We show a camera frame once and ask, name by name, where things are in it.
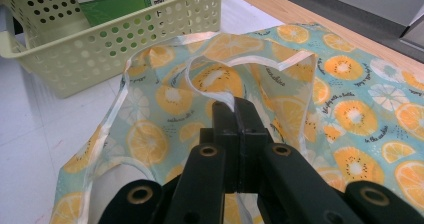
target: basket hole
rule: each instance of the basket hole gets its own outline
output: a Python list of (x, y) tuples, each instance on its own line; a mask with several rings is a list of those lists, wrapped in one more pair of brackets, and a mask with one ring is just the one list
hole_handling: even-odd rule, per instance
[(117, 67), (121, 66), (121, 62), (119, 60), (115, 60), (112, 64)]
[(99, 62), (105, 62), (107, 59), (106, 59), (106, 57), (105, 56), (99, 56)]
[(182, 7), (180, 3), (175, 4), (175, 10), (181, 11)]
[(74, 41), (74, 46), (77, 48), (82, 48), (84, 46), (84, 43), (80, 40)]
[(90, 53), (88, 51), (82, 51), (81, 52), (81, 56), (84, 58), (89, 58), (90, 57)]
[(110, 71), (110, 69), (112, 69), (112, 68), (110, 67), (110, 65), (109, 65), (109, 64), (104, 64), (104, 65), (103, 65), (103, 69), (104, 69), (105, 71)]
[(95, 65), (96, 65), (96, 62), (94, 60), (88, 60), (87, 61), (87, 66), (94, 67)]
[(94, 74), (95, 76), (100, 75), (100, 69), (99, 69), (99, 68), (94, 68), (94, 69), (93, 69), (93, 74)]

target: white table surface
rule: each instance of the white table surface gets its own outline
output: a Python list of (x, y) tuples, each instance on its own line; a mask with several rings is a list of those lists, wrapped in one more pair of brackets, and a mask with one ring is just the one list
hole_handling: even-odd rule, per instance
[[(243, 0), (222, 0), (221, 31), (282, 23)], [(58, 99), (19, 63), (0, 57), (0, 223), (48, 223), (59, 169), (90, 138), (118, 92), (120, 75)]]

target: citrus print fabric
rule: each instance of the citrus print fabric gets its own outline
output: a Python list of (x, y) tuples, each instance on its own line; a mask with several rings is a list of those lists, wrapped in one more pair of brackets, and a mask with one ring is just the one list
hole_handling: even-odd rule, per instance
[[(222, 64), (256, 55), (306, 60), (283, 71)], [(332, 187), (382, 184), (424, 215), (424, 82), (415, 73), (355, 48), (318, 24), (247, 35), (203, 33), (143, 50), (128, 61), (120, 94), (89, 142), (61, 170), (52, 223), (88, 220), (92, 181), (116, 165), (166, 183), (184, 168), (200, 128), (211, 127), (213, 99), (227, 91), (255, 104), (275, 142), (300, 150)], [(262, 223), (252, 195), (226, 196), (225, 223)]]
[[(200, 129), (212, 127), (212, 94), (250, 100), (276, 142), (284, 136), (307, 153), (303, 126), (316, 65), (312, 53), (246, 35), (189, 35), (140, 51), (103, 123), (61, 169), (51, 223), (91, 220), (93, 180), (117, 165), (159, 184), (179, 175)], [(259, 223), (253, 204), (252, 196), (227, 195), (224, 222)]]
[(357, 180), (379, 183), (424, 215), (422, 76), (357, 49), (318, 24), (249, 36), (317, 55), (305, 157), (327, 183), (341, 191)]

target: kiwi print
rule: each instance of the kiwi print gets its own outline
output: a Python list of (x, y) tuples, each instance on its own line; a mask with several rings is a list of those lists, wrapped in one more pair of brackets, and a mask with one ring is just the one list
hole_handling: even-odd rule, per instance
[(93, 153), (94, 146), (96, 144), (97, 139), (99, 138), (99, 134), (101, 131), (101, 127), (97, 127), (94, 134), (91, 136), (90, 140), (83, 146), (77, 154), (75, 154), (71, 160), (69, 160), (63, 169), (68, 173), (77, 173), (89, 166), (93, 162), (93, 158), (91, 157), (91, 153)]
[(324, 69), (330, 75), (342, 80), (356, 80), (364, 73), (361, 65), (347, 56), (335, 56), (328, 59)]
[(334, 112), (340, 125), (353, 134), (368, 136), (378, 128), (374, 111), (362, 101), (342, 101), (336, 105)]
[(193, 93), (182, 89), (161, 86), (156, 91), (156, 101), (169, 114), (181, 115), (190, 110)]
[(193, 86), (202, 92), (231, 92), (236, 97), (243, 96), (243, 83), (237, 71), (216, 63), (192, 79)]
[(367, 180), (383, 184), (383, 169), (365, 152), (355, 147), (343, 147), (334, 152), (334, 158), (347, 182)]

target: fabric bag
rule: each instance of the fabric bag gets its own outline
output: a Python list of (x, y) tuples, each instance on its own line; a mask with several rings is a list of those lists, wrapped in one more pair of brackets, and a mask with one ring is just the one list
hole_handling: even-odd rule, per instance
[[(307, 156), (316, 61), (310, 52), (272, 41), (216, 33), (174, 38), (135, 54), (104, 121), (60, 171), (51, 223), (96, 223), (125, 182), (163, 185), (180, 174), (200, 128), (211, 127), (216, 100), (230, 108), (234, 96), (251, 101), (274, 142)], [(225, 205), (225, 223), (261, 221), (254, 195), (226, 195)]]

